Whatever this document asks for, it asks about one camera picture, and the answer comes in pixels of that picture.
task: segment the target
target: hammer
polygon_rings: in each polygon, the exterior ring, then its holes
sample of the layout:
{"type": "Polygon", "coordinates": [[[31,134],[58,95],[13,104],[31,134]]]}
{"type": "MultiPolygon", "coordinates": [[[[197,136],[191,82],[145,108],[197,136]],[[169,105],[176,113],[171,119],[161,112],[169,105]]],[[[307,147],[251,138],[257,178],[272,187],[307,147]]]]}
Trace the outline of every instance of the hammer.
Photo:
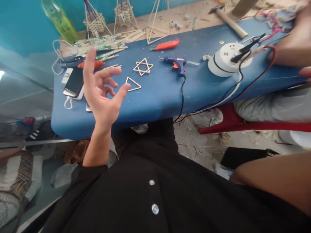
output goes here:
{"type": "Polygon", "coordinates": [[[248,33],[244,31],[235,21],[233,21],[231,18],[229,18],[224,12],[221,11],[221,9],[224,7],[222,6],[215,6],[211,9],[209,14],[216,12],[216,14],[225,21],[240,37],[241,39],[245,38],[248,33]]]}

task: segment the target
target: red utility knife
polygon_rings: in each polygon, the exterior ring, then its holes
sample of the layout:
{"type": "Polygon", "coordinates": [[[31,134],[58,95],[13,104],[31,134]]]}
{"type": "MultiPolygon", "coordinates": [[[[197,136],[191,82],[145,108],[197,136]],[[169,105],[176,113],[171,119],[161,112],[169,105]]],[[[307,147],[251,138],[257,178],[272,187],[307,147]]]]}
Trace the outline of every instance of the red utility knife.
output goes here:
{"type": "Polygon", "coordinates": [[[149,50],[165,50],[165,49],[172,49],[175,48],[179,43],[179,39],[172,40],[163,44],[159,44],[157,46],[152,46],[149,50]]]}

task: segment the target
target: blue wall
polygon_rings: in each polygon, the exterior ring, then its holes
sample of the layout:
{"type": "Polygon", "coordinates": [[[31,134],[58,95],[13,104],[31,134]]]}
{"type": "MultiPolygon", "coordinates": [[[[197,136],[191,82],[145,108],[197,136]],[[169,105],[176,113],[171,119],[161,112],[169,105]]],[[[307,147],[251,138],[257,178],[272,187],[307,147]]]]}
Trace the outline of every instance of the blue wall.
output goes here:
{"type": "MultiPolygon", "coordinates": [[[[77,31],[85,30],[83,0],[59,0],[77,31]]],[[[106,23],[115,19],[115,0],[90,0],[106,23]]],[[[170,0],[170,8],[198,0],[170,0]]],[[[131,0],[136,17],[149,14],[155,0],[131,0]]],[[[167,9],[160,0],[159,10],[167,9]]],[[[53,87],[51,65],[57,58],[52,41],[60,34],[46,17],[40,0],[3,1],[0,7],[0,63],[49,88],[53,87]]]]}
{"type": "MultiPolygon", "coordinates": [[[[85,30],[83,20],[85,19],[85,8],[83,0],[60,0],[62,7],[70,20],[75,25],[78,31],[85,30]]],[[[182,6],[185,4],[198,2],[199,0],[170,0],[170,8],[182,6]]],[[[116,0],[90,0],[93,7],[103,13],[107,24],[113,23],[115,20],[114,8],[116,7],[116,0]]],[[[133,12],[135,17],[146,15],[151,13],[155,0],[130,0],[131,6],[133,6],[133,12]]],[[[167,1],[160,0],[159,11],[167,9],[167,1]]]]}
{"type": "MultiPolygon", "coordinates": [[[[85,30],[83,0],[59,0],[77,31],[85,30]]],[[[198,0],[170,0],[170,7],[176,7],[198,0]]],[[[90,0],[98,12],[103,13],[106,23],[115,19],[115,0],[90,0]]],[[[131,0],[135,16],[149,14],[155,0],[131,0]]],[[[167,9],[166,0],[160,0],[159,10],[167,9]]],[[[52,41],[60,34],[45,16],[40,0],[4,1],[0,7],[0,46],[21,56],[30,53],[52,51],[52,41]]]]}

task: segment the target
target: green bottle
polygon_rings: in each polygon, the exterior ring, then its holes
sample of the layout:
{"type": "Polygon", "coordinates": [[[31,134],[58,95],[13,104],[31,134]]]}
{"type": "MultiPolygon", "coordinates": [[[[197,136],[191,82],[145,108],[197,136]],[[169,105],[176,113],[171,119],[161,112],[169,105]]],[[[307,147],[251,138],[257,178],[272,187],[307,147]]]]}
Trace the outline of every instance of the green bottle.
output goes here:
{"type": "Polygon", "coordinates": [[[77,31],[68,19],[60,3],[55,0],[41,0],[41,5],[45,15],[55,25],[64,40],[73,44],[79,39],[77,31]]]}

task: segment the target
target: red handle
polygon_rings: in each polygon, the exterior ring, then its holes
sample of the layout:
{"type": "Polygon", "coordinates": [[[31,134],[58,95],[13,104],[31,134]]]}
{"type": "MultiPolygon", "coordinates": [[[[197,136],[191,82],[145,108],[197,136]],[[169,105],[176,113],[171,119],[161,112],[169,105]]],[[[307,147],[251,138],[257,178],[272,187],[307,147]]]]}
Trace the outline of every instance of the red handle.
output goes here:
{"type": "Polygon", "coordinates": [[[159,44],[156,47],[156,50],[172,49],[172,48],[175,48],[178,45],[178,43],[179,43],[179,39],[177,38],[176,40],[172,40],[170,42],[159,44]]]}

